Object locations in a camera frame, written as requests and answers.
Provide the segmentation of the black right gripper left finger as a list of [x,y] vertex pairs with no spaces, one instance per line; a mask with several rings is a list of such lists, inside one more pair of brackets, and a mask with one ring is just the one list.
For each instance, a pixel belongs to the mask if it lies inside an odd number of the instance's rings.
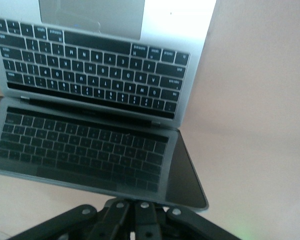
[[17,235],[13,240],[127,240],[123,229],[131,204],[112,199],[100,211],[88,204],[79,205]]

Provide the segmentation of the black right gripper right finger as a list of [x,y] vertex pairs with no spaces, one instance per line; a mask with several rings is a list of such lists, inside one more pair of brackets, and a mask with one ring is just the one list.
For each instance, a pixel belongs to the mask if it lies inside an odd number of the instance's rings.
[[152,202],[134,205],[136,240],[237,240],[238,237],[187,207],[164,210]]

